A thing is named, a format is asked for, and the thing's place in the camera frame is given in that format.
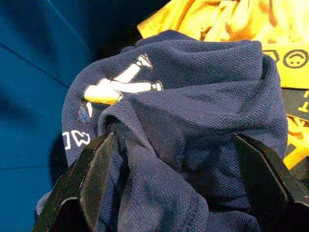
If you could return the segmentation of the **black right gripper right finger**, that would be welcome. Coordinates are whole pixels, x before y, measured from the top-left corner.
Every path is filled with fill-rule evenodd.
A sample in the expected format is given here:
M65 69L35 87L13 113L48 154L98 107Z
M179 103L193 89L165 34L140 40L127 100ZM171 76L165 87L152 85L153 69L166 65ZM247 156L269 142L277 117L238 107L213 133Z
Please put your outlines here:
M234 135L240 174L251 209L263 232L309 230L309 159L289 170L279 155L260 141Z

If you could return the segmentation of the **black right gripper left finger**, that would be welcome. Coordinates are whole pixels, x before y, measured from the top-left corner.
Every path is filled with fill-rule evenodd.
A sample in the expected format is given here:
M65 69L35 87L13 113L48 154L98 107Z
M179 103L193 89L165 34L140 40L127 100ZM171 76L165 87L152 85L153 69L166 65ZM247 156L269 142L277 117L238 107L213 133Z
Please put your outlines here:
M106 190L113 134L90 141L56 182L34 232L94 232Z

